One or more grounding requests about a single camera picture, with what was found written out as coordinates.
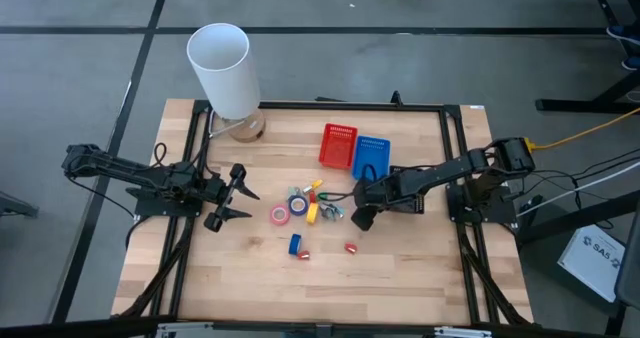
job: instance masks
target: small red cap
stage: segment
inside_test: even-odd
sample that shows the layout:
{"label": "small red cap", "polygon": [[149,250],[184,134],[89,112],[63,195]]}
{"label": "small red cap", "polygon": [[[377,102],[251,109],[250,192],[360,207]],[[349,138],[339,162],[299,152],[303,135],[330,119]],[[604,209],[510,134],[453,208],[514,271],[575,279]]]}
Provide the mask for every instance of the small red cap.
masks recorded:
{"label": "small red cap", "polygon": [[311,258],[311,254],[309,254],[309,251],[302,251],[300,253],[298,253],[298,259],[301,260],[306,260]]}
{"label": "small red cap", "polygon": [[351,254],[356,254],[358,251],[358,247],[353,243],[346,243],[344,249]]}

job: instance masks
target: plastic basket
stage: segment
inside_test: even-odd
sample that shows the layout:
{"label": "plastic basket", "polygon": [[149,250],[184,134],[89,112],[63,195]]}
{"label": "plastic basket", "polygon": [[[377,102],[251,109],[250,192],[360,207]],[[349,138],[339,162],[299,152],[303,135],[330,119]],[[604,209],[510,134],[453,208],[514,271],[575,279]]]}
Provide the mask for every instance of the plastic basket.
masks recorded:
{"label": "plastic basket", "polygon": [[376,171],[373,176],[371,169],[366,169],[368,179],[384,177],[389,173],[389,158],[391,156],[391,142],[386,139],[359,136],[356,143],[356,157],[353,160],[351,175],[355,179],[362,176],[362,167],[370,164]]}
{"label": "plastic basket", "polygon": [[327,123],[318,160],[325,167],[349,169],[353,161],[358,129]]}

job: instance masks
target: blue tape roll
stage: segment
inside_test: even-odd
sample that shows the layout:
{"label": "blue tape roll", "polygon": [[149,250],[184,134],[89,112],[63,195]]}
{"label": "blue tape roll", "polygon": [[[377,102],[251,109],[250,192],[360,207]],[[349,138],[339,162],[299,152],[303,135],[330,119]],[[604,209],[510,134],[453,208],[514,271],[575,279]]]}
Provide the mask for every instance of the blue tape roll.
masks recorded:
{"label": "blue tape roll", "polygon": [[[304,203],[304,205],[302,206],[301,209],[296,210],[293,207],[293,204],[295,202],[302,202]],[[291,212],[291,214],[296,216],[305,215],[307,213],[307,209],[309,209],[309,202],[307,202],[307,200],[303,196],[293,195],[289,197],[289,212]]]}
{"label": "blue tape roll", "polygon": [[291,236],[291,242],[289,243],[289,254],[298,255],[301,240],[302,237],[300,236],[300,234],[294,234]]}

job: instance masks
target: pink tape roll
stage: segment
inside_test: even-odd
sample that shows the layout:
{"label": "pink tape roll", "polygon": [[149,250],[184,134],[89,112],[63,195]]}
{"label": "pink tape roll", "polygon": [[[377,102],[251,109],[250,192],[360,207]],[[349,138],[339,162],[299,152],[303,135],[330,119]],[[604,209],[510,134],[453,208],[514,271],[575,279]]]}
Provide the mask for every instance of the pink tape roll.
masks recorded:
{"label": "pink tape roll", "polygon": [[282,204],[278,204],[271,209],[271,223],[275,225],[283,225],[289,221],[289,210]]}

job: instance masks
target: yellow cable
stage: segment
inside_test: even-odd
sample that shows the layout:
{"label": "yellow cable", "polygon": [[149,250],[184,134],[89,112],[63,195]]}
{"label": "yellow cable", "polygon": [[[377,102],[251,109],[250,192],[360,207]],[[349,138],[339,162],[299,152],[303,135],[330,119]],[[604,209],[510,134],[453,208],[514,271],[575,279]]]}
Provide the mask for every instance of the yellow cable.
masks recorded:
{"label": "yellow cable", "polygon": [[539,146],[539,145],[536,145],[535,143],[531,142],[527,138],[525,138],[525,141],[527,143],[527,147],[529,147],[529,151],[530,152],[533,152],[534,150],[542,150],[542,149],[549,149],[549,148],[557,147],[559,145],[562,145],[562,144],[565,144],[567,142],[570,142],[570,141],[572,141],[574,139],[577,139],[577,138],[580,138],[582,136],[585,136],[585,135],[587,135],[589,133],[593,133],[593,132],[597,131],[598,129],[602,129],[602,128],[608,127],[608,126],[610,126],[610,125],[612,125],[614,123],[617,123],[617,122],[619,122],[619,121],[621,121],[621,120],[623,120],[623,119],[625,119],[625,118],[627,118],[629,116],[632,116],[633,114],[635,114],[637,112],[640,112],[640,108],[636,108],[636,109],[632,110],[629,113],[623,114],[623,115],[621,115],[620,117],[618,117],[616,119],[608,121],[607,123],[601,124],[601,125],[599,125],[597,127],[591,128],[591,129],[587,129],[584,132],[580,132],[580,133],[578,133],[576,135],[573,135],[573,136],[565,138],[565,139],[561,139],[561,140],[559,140],[557,142],[553,142],[551,144],[546,144],[546,145]]}

